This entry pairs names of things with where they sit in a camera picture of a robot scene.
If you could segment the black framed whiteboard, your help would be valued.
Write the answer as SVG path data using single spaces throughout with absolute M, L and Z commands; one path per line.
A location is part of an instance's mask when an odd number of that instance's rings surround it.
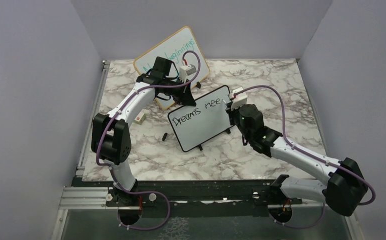
M 183 152 L 214 138 L 231 128 L 226 105 L 229 86 L 223 85 L 198 97 L 196 106 L 181 106 L 168 113 L 167 118 Z

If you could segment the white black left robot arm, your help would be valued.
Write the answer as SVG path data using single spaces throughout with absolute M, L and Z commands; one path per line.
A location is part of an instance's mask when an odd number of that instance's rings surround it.
M 170 76 L 172 60 L 156 57 L 153 66 L 140 74 L 130 93 L 121 103 L 106 114 L 98 113 L 93 118 L 91 150 L 96 154 L 96 163 L 109 169 L 113 185 L 119 190 L 119 199 L 125 205 L 137 201 L 137 183 L 128 163 L 132 143 L 130 126 L 139 113 L 156 97 L 164 94 L 182 106 L 196 106 L 191 94 L 191 84 L 201 72 L 201 61 L 175 68 L 177 75 Z

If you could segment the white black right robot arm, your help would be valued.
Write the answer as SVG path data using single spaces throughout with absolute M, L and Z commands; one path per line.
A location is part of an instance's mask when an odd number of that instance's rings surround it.
M 342 216 L 354 213 L 369 189 L 355 160 L 348 157 L 338 160 L 299 150 L 299 146 L 282 133 L 265 126 L 263 114 L 256 105 L 245 104 L 235 109 L 231 106 L 228 103 L 226 107 L 229 121 L 240 130 L 245 146 L 250 145 L 257 153 L 287 162 L 314 177 L 279 176 L 269 190 L 273 202 L 279 204 L 286 199 L 304 198 L 325 203 Z

